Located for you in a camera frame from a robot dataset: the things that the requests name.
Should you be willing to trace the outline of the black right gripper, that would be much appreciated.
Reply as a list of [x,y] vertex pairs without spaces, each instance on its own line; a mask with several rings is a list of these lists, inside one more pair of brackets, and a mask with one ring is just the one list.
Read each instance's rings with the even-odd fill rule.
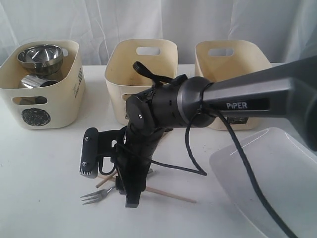
[[152,156],[165,129],[156,129],[149,135],[143,135],[130,126],[119,130],[98,133],[98,169],[102,175],[104,157],[110,158],[117,171],[116,187],[126,195],[126,208],[137,208],[140,196],[146,189]]

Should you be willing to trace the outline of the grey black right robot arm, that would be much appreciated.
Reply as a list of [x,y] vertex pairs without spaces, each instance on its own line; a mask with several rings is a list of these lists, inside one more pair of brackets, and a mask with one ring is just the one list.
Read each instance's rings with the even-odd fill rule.
[[118,133],[117,189],[136,208],[146,188],[152,155],[166,129],[207,127],[216,118],[286,118],[312,150],[317,148],[317,59],[309,57],[212,83],[185,75],[155,75],[141,62],[133,69],[153,81],[126,101],[128,125]]

